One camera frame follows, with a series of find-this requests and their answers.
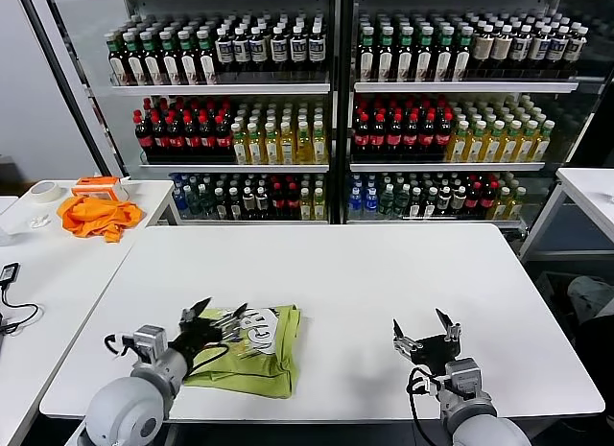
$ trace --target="small white table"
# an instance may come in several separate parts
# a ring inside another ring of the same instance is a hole
[[[614,242],[614,170],[594,168],[559,168],[560,183],[533,224],[529,237],[520,248],[520,259],[527,262],[539,240],[569,197],[579,209]]]
[[[125,187],[130,200],[145,213],[141,223],[125,230],[118,244],[108,244],[103,237],[80,239],[64,230],[56,215],[74,182],[56,181],[64,189],[58,200],[41,204],[26,194],[0,216],[0,226],[14,234],[11,245],[0,246],[0,269],[13,262],[20,264],[8,300],[13,304],[34,302],[44,311],[0,344],[0,446],[23,440],[45,389],[142,228],[155,223],[165,209],[177,213],[172,181],[129,182]],[[31,229],[29,220],[44,214],[51,222]],[[0,304],[0,312],[14,321],[31,311],[14,311]]]

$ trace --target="shelf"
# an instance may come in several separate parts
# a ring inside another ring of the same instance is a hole
[[[139,165],[142,171],[158,171],[166,173],[327,173],[328,165],[235,165],[232,163],[212,164],[170,164],[170,165]]]
[[[330,83],[255,83],[255,84],[171,84],[112,86],[117,96],[206,96],[244,94],[327,94]]]
[[[571,93],[578,82],[356,82],[357,93]]]
[[[532,163],[350,163],[349,169],[357,173],[423,172],[423,171],[539,171],[543,161]]]
[[[492,223],[500,229],[522,229],[527,225],[523,220],[519,221],[464,221],[459,219],[397,219],[397,220],[373,220],[373,221],[347,221],[347,223]]]

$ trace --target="bottle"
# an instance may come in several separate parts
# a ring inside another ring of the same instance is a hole
[[[448,66],[452,58],[452,35],[454,28],[445,26],[439,35],[439,46],[434,54],[435,58],[435,82],[443,82],[448,78]]]
[[[420,38],[420,44],[416,51],[416,64],[415,64],[415,82],[425,82],[429,73],[429,66],[431,64],[431,42],[433,41],[433,28],[431,26],[424,26],[422,28],[422,36]]]
[[[380,46],[377,49],[377,81],[387,82],[390,77],[390,67],[392,65],[392,34],[394,29],[385,26],[382,29]]]
[[[454,53],[454,68],[452,71],[452,82],[461,82],[464,80],[465,72],[467,69],[467,62],[469,62],[471,37],[473,35],[473,28],[463,27],[460,30],[459,46]]]
[[[431,144],[435,137],[435,114],[429,112],[426,116],[426,121],[419,128],[418,133],[418,153],[430,153]]]
[[[406,82],[410,77],[413,55],[412,35],[413,27],[403,26],[401,28],[401,41],[396,53],[396,67],[394,70],[398,82]]]
[[[499,198],[497,198],[494,204],[490,207],[486,213],[486,218],[492,221],[500,221],[503,218],[506,207],[509,201],[509,188],[502,187]]]
[[[492,131],[485,139],[480,151],[479,160],[483,163],[492,163],[497,156],[497,152],[501,147],[503,139],[503,128],[505,123],[502,120],[496,120],[493,123]]]
[[[504,66],[509,55],[511,47],[511,26],[506,24],[501,32],[495,36],[495,41],[492,44],[490,51],[490,77],[502,78],[504,75]]]
[[[493,27],[486,24],[474,38],[473,51],[471,52],[470,66],[477,71],[477,77],[485,77],[485,68],[488,66],[488,57],[492,50],[494,37],[492,36]]]
[[[531,151],[529,152],[529,160],[527,161],[542,161],[544,152],[550,145],[550,135],[555,127],[555,122],[552,120],[546,120],[541,129],[541,133],[535,139]]]
[[[526,188],[518,187],[516,189],[513,199],[509,200],[506,211],[503,214],[504,220],[517,221],[520,218],[520,211],[522,210],[522,203],[526,194]]]
[[[429,194],[424,201],[424,219],[430,219],[435,214],[435,208],[437,206],[437,187],[429,187]]]
[[[299,26],[293,28],[293,36],[290,40],[290,57],[295,77],[297,79],[303,78],[303,73],[307,70],[307,39]]]
[[[473,134],[466,141],[464,151],[462,152],[462,159],[467,163],[477,163],[480,158],[480,151],[482,150],[482,144],[484,143],[484,130],[486,129],[486,122],[484,120],[478,120],[474,125]]]
[[[511,156],[516,149],[520,139],[520,128],[522,124],[518,120],[512,120],[508,127],[508,133],[499,146],[499,151],[495,155],[495,162],[509,163]]]
[[[527,158],[529,157],[529,152],[531,151],[533,145],[533,140],[535,139],[536,130],[537,122],[534,120],[529,120],[525,125],[525,130],[523,131],[523,134],[519,136],[514,152],[511,155],[512,162],[524,163],[525,161],[527,161]]]
[[[371,129],[371,135],[369,136],[369,150],[371,153],[378,153],[381,151],[386,138],[386,127],[384,125],[384,114],[378,113],[375,115],[375,123]]]
[[[465,193],[465,187],[463,185],[459,186],[457,190],[454,191],[452,195],[452,200],[450,201],[450,212],[458,216],[463,212],[464,202],[467,198]]]
[[[260,133],[258,132],[258,125],[255,123],[248,124],[248,136],[249,136],[249,155],[251,156],[252,165],[265,164],[266,154],[262,151]]]
[[[162,57],[170,84],[181,84],[183,69],[179,63],[179,52],[175,48],[173,35],[170,32],[160,32],[162,40]]]
[[[311,165],[314,163],[314,146],[309,137],[309,125],[307,122],[298,122],[296,161],[301,165]]]

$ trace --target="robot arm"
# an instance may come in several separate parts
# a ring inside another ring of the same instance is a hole
[[[413,397],[431,393],[440,403],[440,420],[452,436],[455,446],[530,446],[525,434],[508,419],[497,417],[490,395],[482,390],[482,372],[472,358],[457,360],[461,353],[461,325],[439,309],[437,315],[445,335],[412,340],[403,335],[394,321],[394,348],[416,367],[412,370],[407,392],[410,394],[413,420],[431,446],[435,443],[424,434],[415,412]],[[426,365],[431,374],[418,367]],[[426,378],[414,378],[420,372]],[[416,385],[426,382],[428,387]]]

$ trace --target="black cable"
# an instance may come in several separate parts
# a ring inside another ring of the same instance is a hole
[[[8,323],[8,324],[5,324],[4,326],[0,326],[0,333],[2,334],[14,333],[19,326],[30,321],[38,313],[38,306],[36,304],[11,305],[9,302],[7,302],[7,288],[8,288],[8,285],[5,285],[2,287],[2,303],[5,306],[9,307],[10,309],[23,309],[26,307],[34,307],[35,310],[30,314],[29,317],[22,319],[21,321],[16,321],[15,323]]]
[[[431,375],[428,374],[427,372],[423,371],[422,369],[420,369],[419,367],[415,367],[412,370],[412,373],[410,374],[410,383],[407,385],[407,392],[410,394],[410,406],[412,407],[412,416],[413,416],[413,422],[415,422],[415,426],[418,428],[418,431],[420,432],[420,434],[422,435],[422,437],[424,438],[424,440],[429,443],[430,446],[437,446],[434,441],[429,438],[426,433],[424,432],[424,430],[422,430],[422,426],[420,425],[420,421],[418,420],[418,416],[415,413],[415,402],[413,401],[413,376],[415,375],[416,372],[421,372],[423,374],[425,374],[430,380],[434,380],[435,378]]]

